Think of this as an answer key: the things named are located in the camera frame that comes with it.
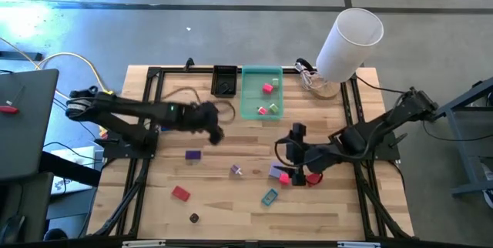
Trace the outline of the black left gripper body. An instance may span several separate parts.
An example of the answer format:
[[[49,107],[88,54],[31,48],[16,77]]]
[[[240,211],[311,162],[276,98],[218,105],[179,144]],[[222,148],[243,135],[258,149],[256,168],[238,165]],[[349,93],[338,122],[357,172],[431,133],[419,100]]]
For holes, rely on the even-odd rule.
[[[212,102],[185,105],[179,122],[181,131],[213,131],[219,128],[219,110]]]

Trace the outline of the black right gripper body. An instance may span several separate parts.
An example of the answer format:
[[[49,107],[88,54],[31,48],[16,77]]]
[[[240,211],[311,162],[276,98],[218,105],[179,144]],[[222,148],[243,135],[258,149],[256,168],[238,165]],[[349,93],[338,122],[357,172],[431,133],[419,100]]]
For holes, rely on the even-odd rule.
[[[294,142],[286,144],[286,158],[290,165],[306,166],[312,173],[322,173],[335,164],[334,148],[329,145],[300,146]]]

